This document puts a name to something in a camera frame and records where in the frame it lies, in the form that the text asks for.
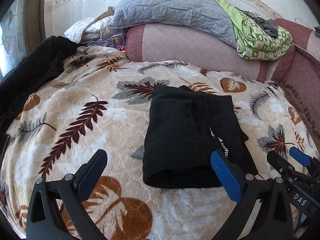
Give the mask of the black pants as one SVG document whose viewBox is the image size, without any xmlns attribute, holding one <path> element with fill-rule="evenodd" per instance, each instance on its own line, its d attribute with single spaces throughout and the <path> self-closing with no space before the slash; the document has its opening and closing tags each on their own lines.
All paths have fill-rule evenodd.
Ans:
<svg viewBox="0 0 320 240">
<path fill-rule="evenodd" d="M 143 181 L 161 189 L 220 187 L 210 156 L 221 150 L 244 173 L 258 174 L 230 95 L 157 86 L 144 141 Z"/>
</svg>

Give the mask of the green patterned folded blanket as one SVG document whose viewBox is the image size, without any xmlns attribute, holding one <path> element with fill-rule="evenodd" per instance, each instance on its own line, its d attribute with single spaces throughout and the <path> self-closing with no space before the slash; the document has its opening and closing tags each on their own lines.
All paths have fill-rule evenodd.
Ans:
<svg viewBox="0 0 320 240">
<path fill-rule="evenodd" d="M 293 39 L 290 32 L 280 26 L 278 26 L 277 38 L 272 38 L 251 20 L 251 34 L 245 34 L 244 27 L 247 27 L 248 18 L 243 15 L 240 9 L 227 1 L 216 1 L 233 23 L 236 49 L 240 57 L 247 60 L 273 61 L 284 56 L 292 46 Z"/>
</svg>

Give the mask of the leaf pattern fleece blanket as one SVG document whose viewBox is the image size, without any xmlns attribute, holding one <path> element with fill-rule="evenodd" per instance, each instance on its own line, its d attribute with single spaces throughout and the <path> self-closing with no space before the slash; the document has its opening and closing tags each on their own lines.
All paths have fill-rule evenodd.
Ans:
<svg viewBox="0 0 320 240">
<path fill-rule="evenodd" d="M 223 188 L 164 190 L 143 183 L 142 157 L 153 89 L 187 86 L 230 95 L 260 178 L 276 171 L 266 160 L 296 146 L 316 157 L 317 148 L 282 89 L 230 72 L 201 70 L 182 61 L 134 62 L 121 51 L 78 48 L 64 71 L 31 94 L 8 129 L 1 168 L 1 212 L 25 237 L 31 192 L 39 177 L 74 173 L 97 149 L 108 164 L 84 207 L 108 239 L 211 239 L 235 204 Z"/>
</svg>

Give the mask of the dark grey cloth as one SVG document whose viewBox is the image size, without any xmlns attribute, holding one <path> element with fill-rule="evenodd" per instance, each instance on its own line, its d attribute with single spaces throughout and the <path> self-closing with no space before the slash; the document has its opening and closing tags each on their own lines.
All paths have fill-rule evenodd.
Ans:
<svg viewBox="0 0 320 240">
<path fill-rule="evenodd" d="M 252 26 L 251 20 L 257 24 L 268 36 L 272 38 L 277 38 L 278 36 L 278 25 L 274 22 L 274 20 L 269 19 L 266 20 L 258 14 L 255 14 L 250 11 L 240 10 L 244 16 L 248 19 L 246 21 L 247 27 L 244 27 L 244 33 L 249 35 L 251 34 L 250 27 Z"/>
</svg>

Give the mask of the black jacket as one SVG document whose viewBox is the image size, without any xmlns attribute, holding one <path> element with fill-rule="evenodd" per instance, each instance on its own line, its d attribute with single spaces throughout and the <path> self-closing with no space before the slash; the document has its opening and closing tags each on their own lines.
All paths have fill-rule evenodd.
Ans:
<svg viewBox="0 0 320 240">
<path fill-rule="evenodd" d="M 63 61 L 80 45 L 62 36 L 51 36 L 22 60 L 1 81 L 1 132 L 5 133 L 21 113 L 29 95 L 58 77 Z"/>
</svg>

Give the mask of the colourful small box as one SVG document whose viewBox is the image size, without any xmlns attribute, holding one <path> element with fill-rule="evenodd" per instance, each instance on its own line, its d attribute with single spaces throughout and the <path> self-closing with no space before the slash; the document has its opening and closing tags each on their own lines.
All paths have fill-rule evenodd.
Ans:
<svg viewBox="0 0 320 240">
<path fill-rule="evenodd" d="M 111 37 L 111 47 L 125 52 L 125 38 L 123 34 L 113 35 Z"/>
</svg>

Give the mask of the white crumpled cloth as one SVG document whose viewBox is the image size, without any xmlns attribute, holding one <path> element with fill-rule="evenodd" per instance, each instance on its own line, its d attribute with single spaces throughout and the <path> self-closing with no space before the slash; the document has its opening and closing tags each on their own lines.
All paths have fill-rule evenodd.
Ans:
<svg viewBox="0 0 320 240">
<path fill-rule="evenodd" d="M 116 33 L 116 29 L 108 25 L 112 20 L 115 7 L 108 9 L 96 17 L 88 17 L 74 23 L 69 27 L 64 35 L 69 40 L 78 44 L 87 44 L 93 40 L 107 38 Z"/>
</svg>

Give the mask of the grey quilted pillow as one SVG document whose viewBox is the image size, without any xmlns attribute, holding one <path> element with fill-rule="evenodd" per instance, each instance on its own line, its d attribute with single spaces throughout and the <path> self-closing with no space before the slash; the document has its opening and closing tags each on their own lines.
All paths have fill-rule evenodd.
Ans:
<svg viewBox="0 0 320 240">
<path fill-rule="evenodd" d="M 161 23 L 188 27 L 236 47 L 233 23 L 217 0 L 121 0 L 108 26 Z"/>
</svg>

